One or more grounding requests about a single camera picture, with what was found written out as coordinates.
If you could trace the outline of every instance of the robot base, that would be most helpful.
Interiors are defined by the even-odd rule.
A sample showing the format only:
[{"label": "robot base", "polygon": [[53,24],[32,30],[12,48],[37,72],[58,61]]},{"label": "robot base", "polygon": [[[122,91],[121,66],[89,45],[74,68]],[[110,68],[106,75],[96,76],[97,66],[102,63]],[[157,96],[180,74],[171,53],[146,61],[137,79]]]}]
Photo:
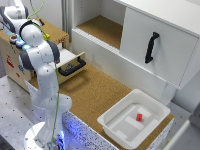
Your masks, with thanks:
[{"label": "robot base", "polygon": [[35,137],[43,127],[45,122],[40,122],[32,126],[24,137],[24,149],[25,150],[49,150],[47,145],[42,145]]}]

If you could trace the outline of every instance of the black handle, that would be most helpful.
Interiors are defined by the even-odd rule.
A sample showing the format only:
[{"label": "black handle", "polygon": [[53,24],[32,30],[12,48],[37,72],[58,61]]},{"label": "black handle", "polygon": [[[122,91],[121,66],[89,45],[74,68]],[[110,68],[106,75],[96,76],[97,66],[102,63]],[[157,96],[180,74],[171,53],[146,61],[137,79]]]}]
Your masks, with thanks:
[{"label": "black handle", "polygon": [[145,57],[145,63],[148,64],[153,60],[153,57],[151,57],[151,53],[153,50],[153,46],[154,46],[154,40],[157,39],[160,35],[156,32],[153,33],[153,36],[151,37],[150,41],[149,41],[149,45],[148,45],[148,49],[147,49],[147,54]]},{"label": "black handle", "polygon": [[82,67],[84,67],[84,66],[86,65],[86,62],[85,62],[84,60],[82,60],[82,59],[80,58],[80,56],[77,58],[77,61],[80,63],[79,65],[77,65],[77,66],[75,66],[75,67],[73,67],[73,68],[71,68],[71,69],[69,69],[69,70],[65,70],[65,71],[63,71],[63,70],[61,69],[61,67],[60,67],[60,68],[58,68],[58,72],[59,72],[62,76],[65,76],[65,77],[66,77],[66,76],[69,76],[70,74],[76,72],[77,70],[81,69]]}]

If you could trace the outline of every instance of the white tray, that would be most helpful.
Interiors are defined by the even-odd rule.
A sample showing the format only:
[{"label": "white tray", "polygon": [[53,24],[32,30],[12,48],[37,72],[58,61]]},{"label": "white tray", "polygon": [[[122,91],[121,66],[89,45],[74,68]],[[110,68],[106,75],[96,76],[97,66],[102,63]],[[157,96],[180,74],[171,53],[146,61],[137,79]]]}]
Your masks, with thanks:
[{"label": "white tray", "polygon": [[[137,148],[169,115],[170,109],[140,90],[133,90],[98,118],[108,136],[126,149]],[[137,114],[143,114],[141,122]]]}]

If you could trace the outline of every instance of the small red block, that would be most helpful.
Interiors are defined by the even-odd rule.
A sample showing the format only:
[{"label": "small red block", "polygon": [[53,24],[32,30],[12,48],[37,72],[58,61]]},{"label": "small red block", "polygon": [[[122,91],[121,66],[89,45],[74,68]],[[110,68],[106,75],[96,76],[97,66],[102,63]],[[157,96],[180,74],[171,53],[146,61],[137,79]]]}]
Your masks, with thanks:
[{"label": "small red block", "polygon": [[142,121],[142,116],[143,116],[143,114],[138,114],[136,120],[137,120],[137,121]]}]

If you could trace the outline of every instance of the cabinet door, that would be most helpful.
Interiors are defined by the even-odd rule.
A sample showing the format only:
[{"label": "cabinet door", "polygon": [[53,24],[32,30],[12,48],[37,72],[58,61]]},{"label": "cabinet door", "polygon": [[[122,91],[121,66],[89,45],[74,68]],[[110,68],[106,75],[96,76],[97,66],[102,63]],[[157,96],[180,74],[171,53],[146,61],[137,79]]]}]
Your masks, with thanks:
[{"label": "cabinet door", "polygon": [[[147,48],[153,33],[151,56],[145,63]],[[159,20],[127,8],[120,54],[165,80],[179,86],[198,38]]]}]

